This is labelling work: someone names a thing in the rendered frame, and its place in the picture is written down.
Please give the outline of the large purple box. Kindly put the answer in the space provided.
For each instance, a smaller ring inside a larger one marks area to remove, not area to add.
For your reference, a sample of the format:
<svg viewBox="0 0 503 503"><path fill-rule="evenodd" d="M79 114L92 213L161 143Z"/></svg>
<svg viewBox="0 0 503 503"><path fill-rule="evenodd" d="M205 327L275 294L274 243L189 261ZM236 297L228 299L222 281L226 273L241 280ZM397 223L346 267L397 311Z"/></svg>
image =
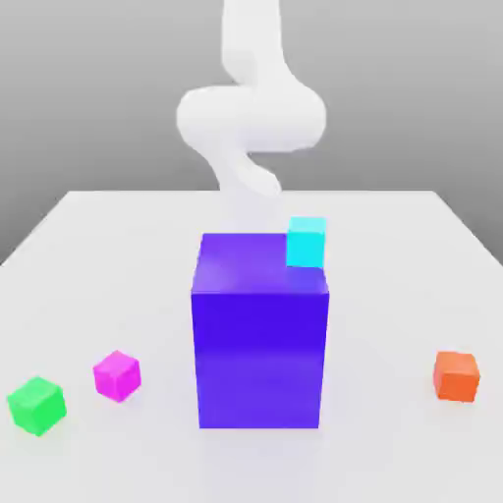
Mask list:
<svg viewBox="0 0 503 503"><path fill-rule="evenodd" d="M283 234L205 233L191 290L202 428L316 428L329 309Z"/></svg>

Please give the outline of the small green cube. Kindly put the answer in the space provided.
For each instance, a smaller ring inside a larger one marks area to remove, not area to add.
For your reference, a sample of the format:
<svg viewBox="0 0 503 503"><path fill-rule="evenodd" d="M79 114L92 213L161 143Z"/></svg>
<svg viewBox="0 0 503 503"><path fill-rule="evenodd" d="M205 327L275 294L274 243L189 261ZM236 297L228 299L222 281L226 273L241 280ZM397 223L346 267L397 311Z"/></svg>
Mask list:
<svg viewBox="0 0 503 503"><path fill-rule="evenodd" d="M15 425L41 436L67 414L61 386L36 376L7 396Z"/></svg>

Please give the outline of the small magenta cube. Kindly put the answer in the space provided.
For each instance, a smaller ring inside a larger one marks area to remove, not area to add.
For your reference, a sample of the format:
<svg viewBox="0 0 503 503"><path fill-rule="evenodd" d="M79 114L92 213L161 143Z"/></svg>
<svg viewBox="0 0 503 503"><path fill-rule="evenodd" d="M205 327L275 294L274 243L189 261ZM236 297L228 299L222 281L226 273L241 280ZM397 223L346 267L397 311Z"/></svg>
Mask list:
<svg viewBox="0 0 503 503"><path fill-rule="evenodd" d="M93 368L96 391L122 403L141 385L140 362L121 351L114 351Z"/></svg>

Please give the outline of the small orange cube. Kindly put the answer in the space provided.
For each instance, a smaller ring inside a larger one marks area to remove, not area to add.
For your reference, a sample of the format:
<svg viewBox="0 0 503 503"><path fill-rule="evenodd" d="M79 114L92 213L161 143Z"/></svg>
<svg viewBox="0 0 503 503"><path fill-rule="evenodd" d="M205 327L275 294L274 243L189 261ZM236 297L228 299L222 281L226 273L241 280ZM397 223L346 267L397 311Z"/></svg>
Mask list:
<svg viewBox="0 0 503 503"><path fill-rule="evenodd" d="M433 370L433 385L438 399L472 403L480 372L472 354L438 352Z"/></svg>

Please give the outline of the small cyan cube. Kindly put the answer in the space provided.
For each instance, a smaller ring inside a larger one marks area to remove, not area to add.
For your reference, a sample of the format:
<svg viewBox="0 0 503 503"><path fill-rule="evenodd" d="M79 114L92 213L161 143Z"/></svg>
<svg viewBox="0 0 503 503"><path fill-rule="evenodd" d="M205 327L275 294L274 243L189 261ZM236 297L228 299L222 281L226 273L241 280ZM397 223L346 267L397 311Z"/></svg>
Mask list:
<svg viewBox="0 0 503 503"><path fill-rule="evenodd" d="M287 232L287 265L292 267L323 268L325 241L325 218L293 216L290 219Z"/></svg>

